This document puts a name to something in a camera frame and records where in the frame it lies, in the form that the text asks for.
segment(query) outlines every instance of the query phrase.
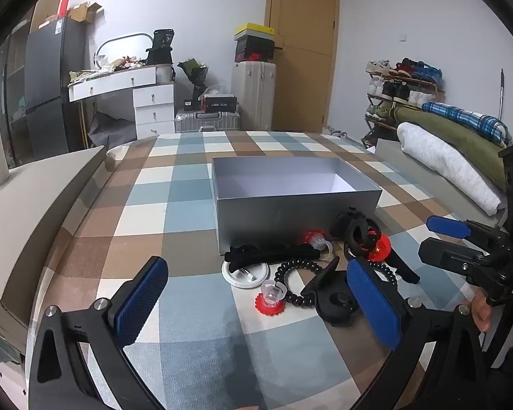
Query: drawer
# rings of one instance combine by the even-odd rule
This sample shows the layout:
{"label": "drawer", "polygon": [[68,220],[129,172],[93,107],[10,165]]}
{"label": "drawer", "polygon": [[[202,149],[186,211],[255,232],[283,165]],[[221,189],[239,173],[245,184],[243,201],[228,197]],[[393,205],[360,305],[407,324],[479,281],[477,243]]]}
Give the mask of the drawer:
{"label": "drawer", "polygon": [[175,132],[175,121],[148,123],[137,125],[137,139],[145,139],[160,134],[172,134]]}
{"label": "drawer", "polygon": [[135,108],[136,124],[171,122],[172,120],[175,120],[175,105],[173,103]]}
{"label": "drawer", "polygon": [[138,88],[133,90],[133,106],[163,105],[173,103],[173,84],[160,84],[149,88]]}
{"label": "drawer", "polygon": [[154,67],[115,72],[94,80],[77,83],[68,88],[68,94],[70,101],[76,101],[94,95],[137,86],[148,86],[149,84],[156,84]]}

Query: green fabric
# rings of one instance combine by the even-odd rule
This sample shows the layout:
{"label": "green fabric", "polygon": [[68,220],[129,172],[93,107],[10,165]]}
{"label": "green fabric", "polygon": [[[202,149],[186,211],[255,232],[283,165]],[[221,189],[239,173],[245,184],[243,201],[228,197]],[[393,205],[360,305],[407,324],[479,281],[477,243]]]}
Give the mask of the green fabric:
{"label": "green fabric", "polygon": [[498,157],[498,153],[502,149],[499,146],[462,125],[435,114],[410,108],[397,108],[394,116],[398,123],[415,123],[452,145],[496,186],[505,191],[503,161]]}

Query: suitcase handle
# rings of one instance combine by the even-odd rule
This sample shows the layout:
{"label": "suitcase handle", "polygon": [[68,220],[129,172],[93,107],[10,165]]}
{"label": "suitcase handle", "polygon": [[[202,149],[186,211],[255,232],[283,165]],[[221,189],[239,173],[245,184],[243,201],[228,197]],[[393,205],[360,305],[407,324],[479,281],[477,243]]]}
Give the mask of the suitcase handle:
{"label": "suitcase handle", "polygon": [[210,112],[210,113],[199,113],[196,114],[197,119],[220,119],[220,112]]}
{"label": "suitcase handle", "polygon": [[201,126],[198,132],[216,132],[216,128],[211,125]]}

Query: checkered tablecloth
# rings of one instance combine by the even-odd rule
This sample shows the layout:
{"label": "checkered tablecloth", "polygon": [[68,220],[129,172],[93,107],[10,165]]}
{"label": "checkered tablecloth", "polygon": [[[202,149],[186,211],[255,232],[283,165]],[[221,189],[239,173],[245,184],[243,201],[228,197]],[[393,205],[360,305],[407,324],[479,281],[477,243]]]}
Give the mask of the checkered tablecloth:
{"label": "checkered tablecloth", "polygon": [[[461,276],[423,265],[417,255],[419,243],[436,236],[425,227],[427,217],[453,217],[452,211],[355,142],[303,133],[162,135],[110,151],[114,162],[101,165],[73,205],[40,278],[28,366],[42,310],[51,304],[63,311],[87,308],[111,297],[150,256],[161,255],[170,279],[125,352],[165,408],[349,408],[389,354],[364,316],[344,328],[325,324],[315,309],[290,304],[278,316],[263,316],[254,309],[256,290],[231,287],[220,274],[212,158],[260,155],[348,161],[383,188],[379,225],[422,279],[419,285],[400,281],[401,294],[439,309],[472,297]],[[340,244],[335,250],[342,254]],[[311,277],[294,272],[288,284],[297,292]],[[83,349],[104,402],[117,408],[91,350]],[[402,399],[416,389],[422,365]]]}

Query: silver suitcase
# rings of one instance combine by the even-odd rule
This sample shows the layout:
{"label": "silver suitcase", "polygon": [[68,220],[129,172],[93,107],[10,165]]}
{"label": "silver suitcase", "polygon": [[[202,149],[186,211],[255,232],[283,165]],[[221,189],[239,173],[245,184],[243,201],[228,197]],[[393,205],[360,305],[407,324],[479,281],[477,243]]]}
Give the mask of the silver suitcase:
{"label": "silver suitcase", "polygon": [[276,66],[262,61],[236,63],[232,70],[232,94],[237,97],[243,131],[271,131]]}
{"label": "silver suitcase", "polygon": [[237,112],[180,112],[175,117],[175,132],[239,131]]}

